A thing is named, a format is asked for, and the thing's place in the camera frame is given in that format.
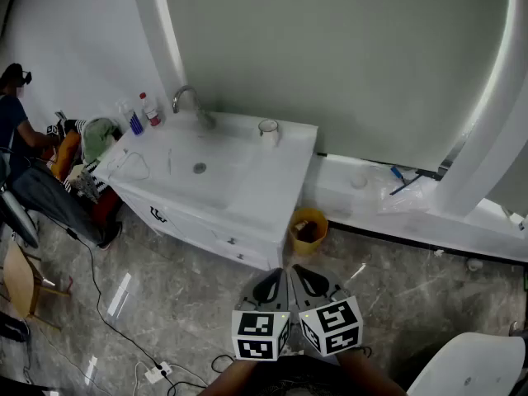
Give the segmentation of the orange cushion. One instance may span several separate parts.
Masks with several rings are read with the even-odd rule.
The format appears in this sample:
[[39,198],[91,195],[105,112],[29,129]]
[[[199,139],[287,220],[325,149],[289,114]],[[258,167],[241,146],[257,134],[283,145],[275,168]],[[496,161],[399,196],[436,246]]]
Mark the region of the orange cushion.
[[76,130],[70,130],[56,154],[48,161],[48,169],[61,182],[67,178],[80,144],[81,135]]

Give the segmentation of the white power strip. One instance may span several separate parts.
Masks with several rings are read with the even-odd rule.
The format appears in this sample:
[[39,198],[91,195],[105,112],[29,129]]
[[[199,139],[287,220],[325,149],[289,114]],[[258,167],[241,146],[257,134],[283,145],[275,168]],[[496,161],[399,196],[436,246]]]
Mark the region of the white power strip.
[[144,376],[150,384],[156,384],[158,381],[164,380],[171,373],[172,367],[166,361],[162,361],[152,369],[147,370]]

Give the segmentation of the person's right forearm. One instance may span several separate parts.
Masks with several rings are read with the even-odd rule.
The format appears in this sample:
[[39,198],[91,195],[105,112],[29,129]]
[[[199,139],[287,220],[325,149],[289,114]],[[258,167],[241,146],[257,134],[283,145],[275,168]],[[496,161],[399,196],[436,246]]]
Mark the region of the person's right forearm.
[[366,396],[408,396],[395,381],[376,367],[362,349],[341,351],[339,365]]

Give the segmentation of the wooden chair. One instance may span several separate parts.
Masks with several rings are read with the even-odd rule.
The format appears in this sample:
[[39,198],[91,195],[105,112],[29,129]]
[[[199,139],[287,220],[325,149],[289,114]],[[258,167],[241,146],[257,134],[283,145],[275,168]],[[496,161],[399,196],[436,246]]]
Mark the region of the wooden chair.
[[35,313],[39,297],[42,292],[66,297],[70,297],[71,294],[48,286],[45,278],[31,262],[31,257],[13,240],[7,246],[2,270],[7,293],[19,316],[23,319],[33,318],[60,332],[62,330],[60,326],[46,321]]

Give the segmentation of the clear plastic sheet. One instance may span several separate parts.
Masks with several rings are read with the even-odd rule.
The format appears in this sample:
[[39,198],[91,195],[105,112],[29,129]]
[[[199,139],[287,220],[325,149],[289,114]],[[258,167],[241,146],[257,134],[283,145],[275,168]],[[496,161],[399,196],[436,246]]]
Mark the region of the clear plastic sheet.
[[[390,168],[387,165],[381,165],[368,167],[367,170],[378,213],[389,215],[427,211],[429,203],[422,189],[424,175],[395,196],[391,196],[389,193],[400,187],[402,182],[390,171]],[[399,167],[398,169],[407,179],[412,179],[416,175],[413,170],[404,171]]]

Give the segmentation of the yellow waste bin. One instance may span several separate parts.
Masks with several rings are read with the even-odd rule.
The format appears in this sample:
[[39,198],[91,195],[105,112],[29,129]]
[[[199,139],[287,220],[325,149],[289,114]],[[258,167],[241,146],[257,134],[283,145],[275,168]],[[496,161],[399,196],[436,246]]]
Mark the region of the yellow waste bin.
[[307,256],[315,252],[327,236],[328,220],[320,210],[300,208],[292,214],[288,232],[294,251]]

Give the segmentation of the red cloth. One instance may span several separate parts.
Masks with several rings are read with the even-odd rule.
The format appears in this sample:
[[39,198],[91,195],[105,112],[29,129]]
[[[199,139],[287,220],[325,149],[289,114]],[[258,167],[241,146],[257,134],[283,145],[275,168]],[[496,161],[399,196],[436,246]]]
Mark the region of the red cloth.
[[123,201],[118,194],[107,187],[101,194],[96,204],[92,205],[91,217],[99,225],[104,225],[115,219]]

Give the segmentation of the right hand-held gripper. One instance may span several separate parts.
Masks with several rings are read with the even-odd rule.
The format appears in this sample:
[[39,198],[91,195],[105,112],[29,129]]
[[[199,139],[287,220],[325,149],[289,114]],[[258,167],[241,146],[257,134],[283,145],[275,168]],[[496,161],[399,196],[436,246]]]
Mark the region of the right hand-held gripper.
[[314,308],[298,316],[301,332],[321,356],[334,356],[362,345],[364,322],[355,296],[322,306],[325,299],[339,299],[345,294],[333,272],[294,264],[290,281],[297,307]]

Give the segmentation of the person's left forearm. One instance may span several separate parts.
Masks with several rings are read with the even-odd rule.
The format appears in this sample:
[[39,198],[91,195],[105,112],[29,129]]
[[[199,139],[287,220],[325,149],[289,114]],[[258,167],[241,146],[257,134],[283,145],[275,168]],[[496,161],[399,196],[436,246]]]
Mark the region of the person's left forearm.
[[198,396],[239,396],[257,365],[255,360],[236,360]]

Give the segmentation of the blue squeegee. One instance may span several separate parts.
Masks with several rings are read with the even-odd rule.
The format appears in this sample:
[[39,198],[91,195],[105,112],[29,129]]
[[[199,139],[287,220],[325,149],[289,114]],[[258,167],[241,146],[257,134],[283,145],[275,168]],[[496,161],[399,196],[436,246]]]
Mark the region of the blue squeegee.
[[391,196],[395,196],[400,191],[402,191],[406,187],[410,186],[411,184],[413,184],[414,182],[416,182],[419,178],[421,178],[423,176],[421,170],[416,170],[415,171],[415,173],[416,173],[415,177],[413,177],[412,179],[407,179],[396,166],[392,166],[390,168],[390,171],[402,182],[402,185],[400,187],[394,189],[393,191],[391,191],[389,193]]

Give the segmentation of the white sink cabinet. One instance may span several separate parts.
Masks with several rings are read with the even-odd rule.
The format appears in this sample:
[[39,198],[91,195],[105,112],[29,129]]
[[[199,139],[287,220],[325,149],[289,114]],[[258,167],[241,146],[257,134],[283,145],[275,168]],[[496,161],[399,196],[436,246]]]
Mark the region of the white sink cabinet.
[[[139,136],[127,132],[95,176],[157,233],[264,271],[280,267],[317,130],[282,122],[279,142],[270,148],[261,141],[257,117],[218,113],[215,121],[207,130],[193,112],[182,111]],[[195,174],[196,163],[204,163],[205,172]],[[150,206],[167,222],[158,222]],[[230,238],[237,243],[227,243]]]

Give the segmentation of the black white striped cloth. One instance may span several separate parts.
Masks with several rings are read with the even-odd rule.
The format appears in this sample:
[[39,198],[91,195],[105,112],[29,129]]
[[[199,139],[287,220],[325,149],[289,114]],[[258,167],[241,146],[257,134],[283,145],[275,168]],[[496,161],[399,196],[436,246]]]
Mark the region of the black white striped cloth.
[[101,192],[106,188],[106,184],[103,181],[99,181],[93,176],[93,172],[98,165],[99,161],[97,159],[89,164],[78,164],[73,167],[68,176],[71,187],[93,203],[98,202]]

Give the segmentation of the white cup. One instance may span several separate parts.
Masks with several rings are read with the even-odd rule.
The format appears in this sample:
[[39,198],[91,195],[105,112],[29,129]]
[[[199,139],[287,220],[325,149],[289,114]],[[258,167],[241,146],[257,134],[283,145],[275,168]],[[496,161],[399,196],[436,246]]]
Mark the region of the white cup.
[[279,124],[276,120],[262,120],[258,125],[261,141],[270,148],[278,145],[280,133]]

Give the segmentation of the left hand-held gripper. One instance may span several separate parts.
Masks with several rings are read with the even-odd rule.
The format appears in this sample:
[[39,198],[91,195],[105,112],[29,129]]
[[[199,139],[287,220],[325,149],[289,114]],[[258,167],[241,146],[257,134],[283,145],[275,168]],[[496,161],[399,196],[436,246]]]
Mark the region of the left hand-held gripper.
[[282,268],[251,279],[232,311],[235,356],[243,361],[277,361],[290,337],[288,275]]

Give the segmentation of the blue striped spray bottle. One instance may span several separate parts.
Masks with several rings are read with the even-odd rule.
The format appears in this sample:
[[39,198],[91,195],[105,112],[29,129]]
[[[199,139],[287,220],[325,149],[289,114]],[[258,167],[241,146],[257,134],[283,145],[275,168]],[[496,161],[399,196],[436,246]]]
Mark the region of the blue striped spray bottle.
[[126,99],[121,99],[117,102],[117,108],[120,115],[125,119],[129,128],[136,136],[144,132],[144,127],[132,105]]

